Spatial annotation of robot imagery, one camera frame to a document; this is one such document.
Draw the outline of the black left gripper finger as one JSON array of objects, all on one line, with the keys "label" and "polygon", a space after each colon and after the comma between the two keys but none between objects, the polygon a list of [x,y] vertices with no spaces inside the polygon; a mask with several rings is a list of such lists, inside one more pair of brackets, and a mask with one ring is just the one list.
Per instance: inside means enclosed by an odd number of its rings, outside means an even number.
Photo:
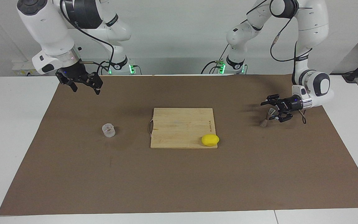
[{"label": "black left gripper finger", "polygon": [[289,121],[291,120],[293,117],[292,114],[280,114],[280,113],[274,113],[274,114],[270,114],[268,117],[268,120],[277,120],[280,123],[283,123],[285,121]]},{"label": "black left gripper finger", "polygon": [[264,105],[271,105],[271,106],[278,106],[279,104],[281,104],[281,99],[280,99],[280,95],[279,94],[275,94],[275,95],[269,95],[267,96],[267,98],[265,99],[265,101],[261,102],[261,106]]}]

